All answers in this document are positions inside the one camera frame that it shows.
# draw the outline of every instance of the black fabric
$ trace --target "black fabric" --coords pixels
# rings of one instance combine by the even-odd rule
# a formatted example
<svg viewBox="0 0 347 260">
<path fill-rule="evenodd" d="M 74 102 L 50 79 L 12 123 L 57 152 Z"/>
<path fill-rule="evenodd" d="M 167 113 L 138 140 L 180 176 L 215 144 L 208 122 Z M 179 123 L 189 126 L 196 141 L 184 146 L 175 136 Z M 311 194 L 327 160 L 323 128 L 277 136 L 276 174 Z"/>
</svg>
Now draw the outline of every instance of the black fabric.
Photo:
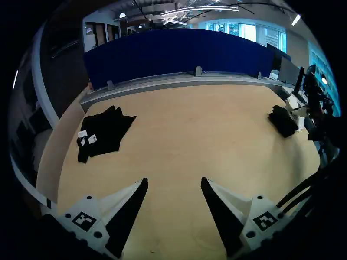
<svg viewBox="0 0 347 260">
<path fill-rule="evenodd" d="M 273 107 L 272 113 L 269 114 L 268 118 L 284 138 L 293 135 L 299 129 L 288 111 L 278 105 Z"/>
<path fill-rule="evenodd" d="M 136 116 L 124 116 L 122 110 L 109 107 L 105 112 L 85 117 L 81 131 L 86 130 L 88 136 L 84 137 L 85 144 L 81 145 L 82 138 L 77 139 L 79 145 L 78 161 L 86 163 L 88 157 L 119 151 L 122 138 L 130 128 Z M 88 138 L 96 135 L 97 141 L 89 144 Z"/>
</svg>

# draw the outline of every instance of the white label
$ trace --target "white label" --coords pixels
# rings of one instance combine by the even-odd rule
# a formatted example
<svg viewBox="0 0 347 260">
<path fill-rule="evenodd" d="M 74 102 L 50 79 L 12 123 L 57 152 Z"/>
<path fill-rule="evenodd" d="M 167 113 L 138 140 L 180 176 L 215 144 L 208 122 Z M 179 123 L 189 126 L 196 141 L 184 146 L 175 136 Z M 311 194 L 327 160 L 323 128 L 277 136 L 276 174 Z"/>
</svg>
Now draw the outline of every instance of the white label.
<svg viewBox="0 0 347 260">
<path fill-rule="evenodd" d="M 97 140 L 97 139 L 96 139 L 96 135 L 94 135 L 94 134 L 93 134 L 91 137 L 89 137 L 89 138 L 88 138 L 88 142 L 89 142 L 89 144 L 91 144 L 91 143 L 95 143 L 95 142 L 96 142 L 96 140 Z"/>
<path fill-rule="evenodd" d="M 79 138 L 86 137 L 86 136 L 88 136 L 87 130 L 83 130 L 83 131 L 79 132 Z"/>
</svg>

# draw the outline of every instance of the window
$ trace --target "window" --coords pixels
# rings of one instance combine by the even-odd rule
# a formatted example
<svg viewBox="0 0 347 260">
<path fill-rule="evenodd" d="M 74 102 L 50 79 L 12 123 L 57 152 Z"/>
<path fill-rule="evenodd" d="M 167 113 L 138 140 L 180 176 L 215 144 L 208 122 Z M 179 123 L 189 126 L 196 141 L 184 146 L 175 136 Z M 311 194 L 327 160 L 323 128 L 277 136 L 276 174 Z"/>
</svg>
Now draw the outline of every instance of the window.
<svg viewBox="0 0 347 260">
<path fill-rule="evenodd" d="M 271 44 L 272 46 L 279 49 L 278 39 L 279 31 L 270 27 L 256 26 L 257 29 L 257 43 L 267 46 Z"/>
<path fill-rule="evenodd" d="M 215 31 L 225 33 L 225 24 L 224 23 L 217 23 L 216 27 L 215 27 Z"/>
<path fill-rule="evenodd" d="M 279 49 L 287 53 L 287 35 L 284 32 L 279 33 Z"/>
<path fill-rule="evenodd" d="M 265 47 L 270 44 L 284 53 L 287 53 L 287 35 L 284 28 L 278 28 L 276 25 L 273 25 L 273 27 L 262 25 L 262 22 L 257 20 L 251 21 L 250 24 L 238 22 L 229 23 L 227 19 L 215 20 L 215 22 L 216 23 L 201 23 L 199 28 L 239 36 Z"/>
<path fill-rule="evenodd" d="M 206 30 L 213 31 L 213 24 L 206 24 Z"/>
<path fill-rule="evenodd" d="M 339 94 L 329 62 L 327 61 L 324 53 L 310 42 L 308 42 L 308 49 L 310 57 L 309 65 L 316 65 L 316 72 L 314 75 L 316 76 L 318 85 L 319 87 L 321 87 L 324 93 L 334 102 L 334 106 L 332 107 L 333 115 L 338 117 L 341 115 Z M 323 74 L 327 79 L 327 84 L 323 84 L 322 82 Z"/>
<path fill-rule="evenodd" d="M 256 42 L 255 25 L 240 24 L 240 37 Z"/>
<path fill-rule="evenodd" d="M 238 23 L 229 23 L 228 25 L 229 25 L 229 34 L 240 36 Z"/>
</svg>

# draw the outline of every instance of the wooden table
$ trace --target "wooden table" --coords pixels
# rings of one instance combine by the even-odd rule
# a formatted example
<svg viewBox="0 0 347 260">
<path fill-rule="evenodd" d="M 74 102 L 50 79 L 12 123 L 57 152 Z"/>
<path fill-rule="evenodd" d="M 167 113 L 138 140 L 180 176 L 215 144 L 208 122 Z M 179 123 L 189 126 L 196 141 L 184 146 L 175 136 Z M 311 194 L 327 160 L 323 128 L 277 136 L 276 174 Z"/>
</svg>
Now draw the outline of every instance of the wooden table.
<svg viewBox="0 0 347 260">
<path fill-rule="evenodd" d="M 86 194 L 102 198 L 148 177 L 124 259 L 226 259 L 201 177 L 276 203 L 319 166 L 306 130 L 283 139 L 268 121 L 275 104 L 284 102 L 270 89 L 247 85 L 171 88 L 94 104 L 87 115 L 115 105 L 137 118 L 119 152 L 87 164 L 77 161 L 73 138 L 60 177 L 59 212 Z"/>
</svg>

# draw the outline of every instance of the cable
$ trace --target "cable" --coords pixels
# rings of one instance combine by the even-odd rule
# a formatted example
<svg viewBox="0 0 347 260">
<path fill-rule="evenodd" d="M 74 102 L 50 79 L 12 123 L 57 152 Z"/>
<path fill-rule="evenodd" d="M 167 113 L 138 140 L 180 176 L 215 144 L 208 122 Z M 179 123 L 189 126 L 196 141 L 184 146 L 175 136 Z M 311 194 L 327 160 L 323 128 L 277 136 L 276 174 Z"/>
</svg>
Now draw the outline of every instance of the cable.
<svg viewBox="0 0 347 260">
<path fill-rule="evenodd" d="M 141 14 L 144 16 L 145 19 L 147 19 L 146 15 L 144 14 L 144 12 L 142 12 L 142 7 L 139 7 L 139 5 L 137 4 L 136 0 L 133 0 L 133 2 L 136 4 L 136 6 L 138 7 L 138 9 L 140 10 Z"/>
</svg>

